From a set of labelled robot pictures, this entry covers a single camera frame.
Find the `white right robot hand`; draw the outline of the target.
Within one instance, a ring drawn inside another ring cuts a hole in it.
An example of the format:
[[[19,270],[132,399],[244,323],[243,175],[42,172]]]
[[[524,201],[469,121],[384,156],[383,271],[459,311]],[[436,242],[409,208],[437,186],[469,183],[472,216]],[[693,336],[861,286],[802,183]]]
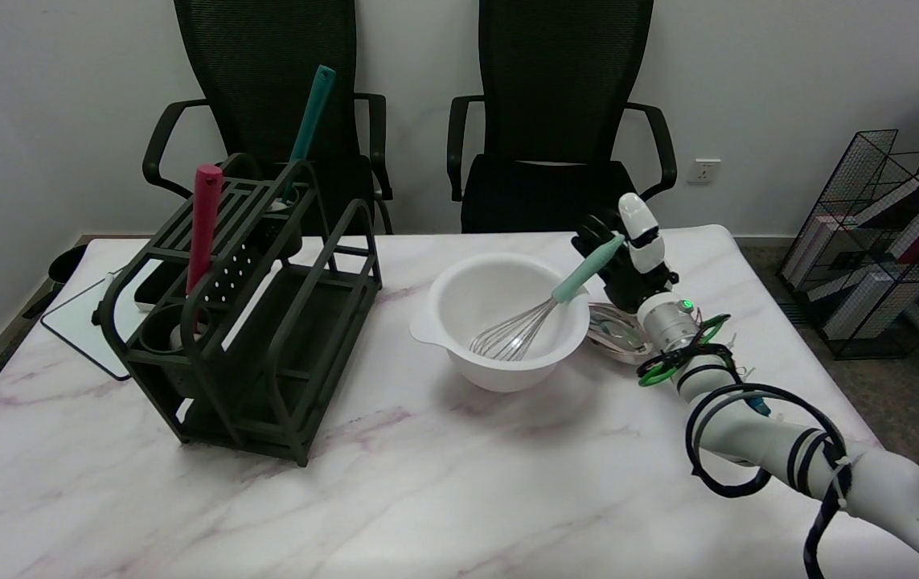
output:
[[[621,195],[617,210],[610,211],[609,216],[618,216],[618,223],[609,226],[595,214],[586,216],[574,230],[572,246],[586,257],[617,234],[625,237],[598,276],[614,306],[636,313],[655,294],[671,292],[679,275],[668,266],[658,221],[639,195]]]

